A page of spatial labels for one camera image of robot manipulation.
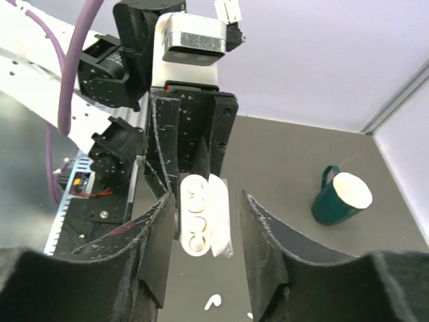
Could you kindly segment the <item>white oval charging case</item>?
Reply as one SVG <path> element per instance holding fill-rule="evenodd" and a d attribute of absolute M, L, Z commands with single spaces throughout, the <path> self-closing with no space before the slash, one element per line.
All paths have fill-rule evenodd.
<path fill-rule="evenodd" d="M 214 174 L 190 174 L 180 185 L 180 243 L 190 256 L 233 255 L 229 190 Z"/>

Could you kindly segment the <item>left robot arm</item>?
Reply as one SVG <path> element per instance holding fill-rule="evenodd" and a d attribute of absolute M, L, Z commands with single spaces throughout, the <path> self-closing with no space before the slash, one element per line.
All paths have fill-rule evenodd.
<path fill-rule="evenodd" d="M 185 1 L 120 1 L 117 36 L 92 31 L 100 1 L 70 25 L 26 1 L 1 2 L 1 90 L 93 162 L 98 198 L 124 189 L 142 157 L 163 191 L 178 174 L 219 175 L 238 110 L 220 91 L 218 61 L 243 43 L 236 1 L 215 18 Z"/>

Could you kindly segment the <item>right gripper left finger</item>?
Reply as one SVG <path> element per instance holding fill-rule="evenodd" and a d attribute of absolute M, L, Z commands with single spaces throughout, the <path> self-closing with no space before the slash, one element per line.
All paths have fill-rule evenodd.
<path fill-rule="evenodd" d="M 164 305 L 175 198 L 80 246 L 47 256 L 1 250 L 2 321 L 155 321 Z"/>

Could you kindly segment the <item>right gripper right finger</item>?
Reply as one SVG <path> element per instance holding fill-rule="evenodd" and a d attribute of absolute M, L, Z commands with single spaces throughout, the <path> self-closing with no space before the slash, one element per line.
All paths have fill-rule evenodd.
<path fill-rule="evenodd" d="M 312 241 L 241 197 L 241 235 L 256 321 L 427 321 L 428 255 L 351 256 Z"/>

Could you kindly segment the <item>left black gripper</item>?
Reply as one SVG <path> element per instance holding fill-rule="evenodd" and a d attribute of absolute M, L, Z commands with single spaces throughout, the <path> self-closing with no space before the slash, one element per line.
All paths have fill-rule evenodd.
<path fill-rule="evenodd" d="M 149 94 L 145 178 L 160 198 L 180 200 L 179 172 L 220 175 L 239 105 L 232 93 L 153 90 Z"/>

